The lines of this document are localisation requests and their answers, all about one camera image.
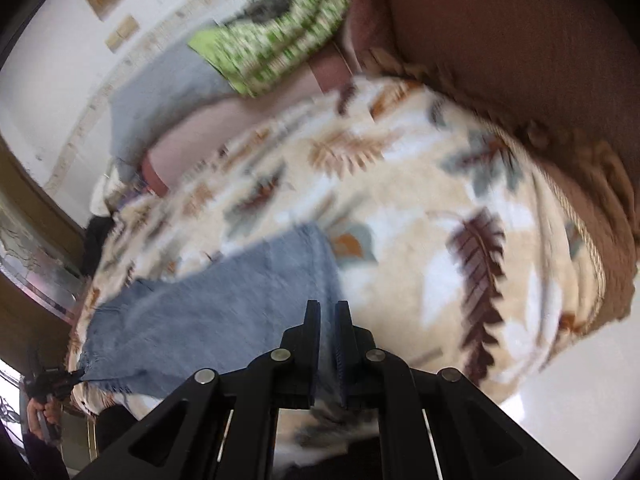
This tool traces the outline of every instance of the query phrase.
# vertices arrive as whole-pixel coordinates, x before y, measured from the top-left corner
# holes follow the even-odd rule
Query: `triangular cutout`
[[[156,467],[162,467],[171,453],[178,432],[187,414],[188,402],[178,402],[157,424],[129,448],[136,458]]]
[[[498,422],[482,409],[476,402],[466,402],[466,412],[487,462],[493,466],[520,456],[524,450]]]

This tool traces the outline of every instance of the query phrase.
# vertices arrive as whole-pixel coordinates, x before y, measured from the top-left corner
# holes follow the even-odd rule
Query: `white wall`
[[[0,72],[0,132],[38,184],[49,179],[89,98],[127,49],[185,1],[122,0],[104,22],[86,0],[44,3]],[[104,40],[128,14],[141,30],[112,54]],[[108,124],[100,131],[108,136]],[[88,142],[94,151],[79,154],[65,186],[52,195],[80,224],[88,219],[88,193],[96,171],[104,170],[108,157],[108,139]]]

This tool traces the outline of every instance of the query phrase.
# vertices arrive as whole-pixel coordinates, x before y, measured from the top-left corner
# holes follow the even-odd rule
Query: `silver screw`
[[[198,370],[193,378],[197,383],[207,384],[216,378],[216,373],[210,368],[203,368],[202,370]]]
[[[373,350],[369,350],[365,354],[365,357],[373,363],[379,363],[385,360],[385,352],[379,348],[374,348]]]
[[[286,361],[291,357],[291,352],[286,348],[276,348],[273,352],[271,352],[271,359],[277,362]]]
[[[440,370],[440,374],[445,381],[450,383],[457,383],[462,378],[462,374],[456,368],[443,368]]]

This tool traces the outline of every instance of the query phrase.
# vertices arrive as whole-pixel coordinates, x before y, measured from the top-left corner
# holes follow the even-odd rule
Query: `hand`
[[[38,412],[44,412],[44,417],[49,424],[60,425],[62,418],[62,406],[59,400],[53,399],[51,402],[40,404],[35,399],[31,399],[27,405],[27,420],[29,422],[29,431],[37,436],[40,440],[44,440],[40,423],[38,421]]]

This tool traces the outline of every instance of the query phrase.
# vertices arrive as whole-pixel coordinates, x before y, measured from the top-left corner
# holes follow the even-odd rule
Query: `leaf print blanket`
[[[68,368],[92,313],[132,280],[178,280],[315,221],[355,324],[412,367],[457,367],[502,402],[578,337],[604,293],[593,241],[558,193],[493,124],[415,82],[354,78],[235,138],[165,198],[121,211]],[[74,399],[137,417],[159,402],[87,384]],[[282,413],[281,442],[310,424]]]

